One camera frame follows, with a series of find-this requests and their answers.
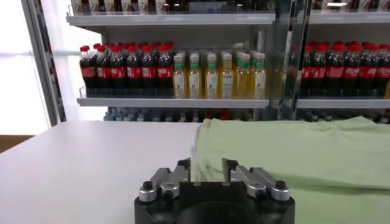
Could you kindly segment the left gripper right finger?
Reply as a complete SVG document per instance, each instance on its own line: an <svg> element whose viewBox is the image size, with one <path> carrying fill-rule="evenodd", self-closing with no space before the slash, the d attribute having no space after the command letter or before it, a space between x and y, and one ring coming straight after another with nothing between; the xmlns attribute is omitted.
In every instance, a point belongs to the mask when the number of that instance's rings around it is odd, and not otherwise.
<svg viewBox="0 0 390 224"><path fill-rule="evenodd" d="M222 166L225 182L242 182L252 198L267 196L282 203L290 199L290 189L286 182L277 180L262 167L248 169L227 158L222 158Z"/></svg>

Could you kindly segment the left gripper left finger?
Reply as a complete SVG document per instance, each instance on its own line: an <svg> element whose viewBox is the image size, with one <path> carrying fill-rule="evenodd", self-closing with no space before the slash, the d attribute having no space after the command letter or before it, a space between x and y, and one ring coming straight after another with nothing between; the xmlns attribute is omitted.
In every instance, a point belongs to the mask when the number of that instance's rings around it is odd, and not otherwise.
<svg viewBox="0 0 390 224"><path fill-rule="evenodd" d="M173 171L159 168L149 180L143 182L138 191L138 199L144 203L155 201L159 195L176 198L180 193L180 184L190 181L191 160L179 160Z"/></svg>

